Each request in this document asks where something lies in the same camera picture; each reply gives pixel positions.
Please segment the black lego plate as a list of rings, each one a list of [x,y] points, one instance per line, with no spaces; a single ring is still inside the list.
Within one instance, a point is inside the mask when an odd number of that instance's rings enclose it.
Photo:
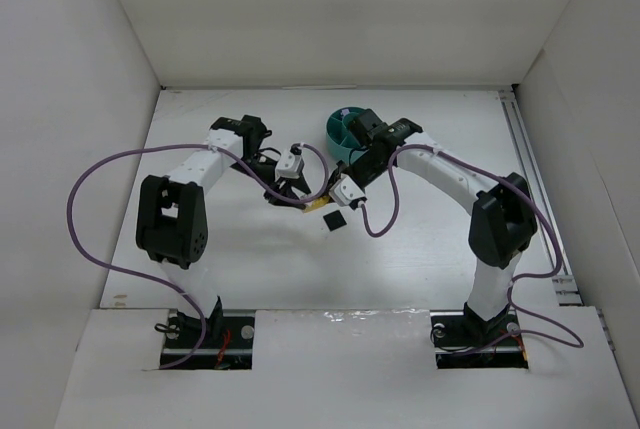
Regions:
[[[330,232],[338,230],[347,225],[345,217],[340,210],[335,210],[323,216],[323,220]]]

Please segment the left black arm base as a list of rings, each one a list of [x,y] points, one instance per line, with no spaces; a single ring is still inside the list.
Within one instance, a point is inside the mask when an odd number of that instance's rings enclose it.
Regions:
[[[250,370],[253,362],[255,333],[254,311],[225,311],[217,322],[216,334],[207,333],[198,350],[186,361],[184,358],[198,341],[201,325],[198,319],[186,320],[170,311],[165,323],[156,323],[154,330],[163,336],[160,353],[161,366],[170,370]]]

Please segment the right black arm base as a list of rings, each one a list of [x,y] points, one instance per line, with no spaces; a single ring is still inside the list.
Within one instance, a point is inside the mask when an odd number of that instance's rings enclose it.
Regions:
[[[430,314],[430,340],[438,369],[527,369],[529,367],[520,336],[508,335],[519,328],[514,312],[487,333],[476,330],[462,311]]]

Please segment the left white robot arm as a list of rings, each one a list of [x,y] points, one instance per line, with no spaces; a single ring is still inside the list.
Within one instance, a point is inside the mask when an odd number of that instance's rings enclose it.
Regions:
[[[210,127],[205,149],[195,151],[167,174],[150,175],[141,183],[136,245],[194,301],[195,306],[180,301],[178,311],[197,330],[201,328],[199,315],[211,317],[218,306],[218,296],[206,282],[209,269],[200,259],[208,242],[205,196],[224,172],[232,168],[242,173],[237,163],[242,160],[262,183],[288,199],[284,202],[266,194],[273,205],[303,209],[299,200],[311,194],[302,175],[301,150],[269,158],[261,145],[270,135],[256,116],[220,117]]]

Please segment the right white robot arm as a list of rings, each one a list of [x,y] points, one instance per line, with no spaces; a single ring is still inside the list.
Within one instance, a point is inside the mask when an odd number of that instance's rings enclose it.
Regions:
[[[424,179],[470,215],[468,243],[476,268],[463,307],[462,336],[466,346],[488,343],[505,321],[509,283],[538,229],[534,211],[525,202],[530,195],[527,181],[511,173],[499,182],[454,163],[419,125],[406,118],[387,124],[365,109],[344,117],[343,127],[362,153],[334,171],[329,190],[334,202],[358,207],[369,184],[399,168]]]

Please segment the teal round divided container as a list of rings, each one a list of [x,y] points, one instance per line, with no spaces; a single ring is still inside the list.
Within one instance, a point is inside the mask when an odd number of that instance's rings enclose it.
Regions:
[[[357,141],[350,132],[348,126],[352,120],[365,111],[361,107],[344,107],[349,108],[350,113],[342,117],[340,110],[334,111],[326,122],[326,145],[329,154],[336,160],[351,164],[355,162],[364,152],[365,149]]]

